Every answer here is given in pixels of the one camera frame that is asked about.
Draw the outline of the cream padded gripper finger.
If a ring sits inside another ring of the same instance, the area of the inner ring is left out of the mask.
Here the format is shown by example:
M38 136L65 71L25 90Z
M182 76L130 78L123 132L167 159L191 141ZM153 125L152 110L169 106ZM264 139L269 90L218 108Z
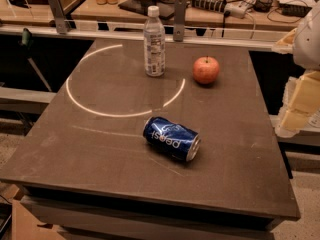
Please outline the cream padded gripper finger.
M307 125L320 108L320 72L307 70L299 78L290 77L282 102L275 133L282 138L291 138Z

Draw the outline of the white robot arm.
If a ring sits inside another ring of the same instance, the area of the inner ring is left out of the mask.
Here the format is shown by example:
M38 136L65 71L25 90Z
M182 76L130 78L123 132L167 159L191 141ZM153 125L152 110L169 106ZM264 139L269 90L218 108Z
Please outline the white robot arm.
M275 126L277 136L291 138L320 108L320 1L297 28L273 45L272 50L280 54L291 53L294 63L305 69L298 79L288 80Z

